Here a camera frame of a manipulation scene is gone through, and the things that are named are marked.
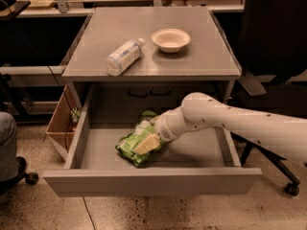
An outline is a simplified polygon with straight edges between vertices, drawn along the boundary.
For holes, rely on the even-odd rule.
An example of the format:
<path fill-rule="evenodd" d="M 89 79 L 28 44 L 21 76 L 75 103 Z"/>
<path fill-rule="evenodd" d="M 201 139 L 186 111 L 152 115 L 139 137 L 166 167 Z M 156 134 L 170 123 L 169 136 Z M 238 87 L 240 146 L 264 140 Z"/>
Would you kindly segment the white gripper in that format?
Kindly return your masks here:
<path fill-rule="evenodd" d="M 144 155 L 155 150 L 160 140 L 170 142 L 176 140 L 181 134 L 190 131 L 192 123 L 187 121 L 180 107 L 159 115 L 153 125 L 155 134 L 147 135 L 134 149 L 137 155 Z"/>

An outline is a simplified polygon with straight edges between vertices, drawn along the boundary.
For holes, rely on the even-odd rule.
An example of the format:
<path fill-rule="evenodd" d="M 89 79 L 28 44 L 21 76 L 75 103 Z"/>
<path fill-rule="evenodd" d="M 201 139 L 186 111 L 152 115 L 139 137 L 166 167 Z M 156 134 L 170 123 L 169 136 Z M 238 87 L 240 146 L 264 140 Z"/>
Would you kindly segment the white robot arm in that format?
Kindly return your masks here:
<path fill-rule="evenodd" d="M 162 142 L 209 127 L 224 128 L 266 150 L 301 164 L 307 163 L 307 120 L 220 103 L 194 92 L 181 105 L 153 119 L 153 133 L 133 150 L 146 154 Z"/>

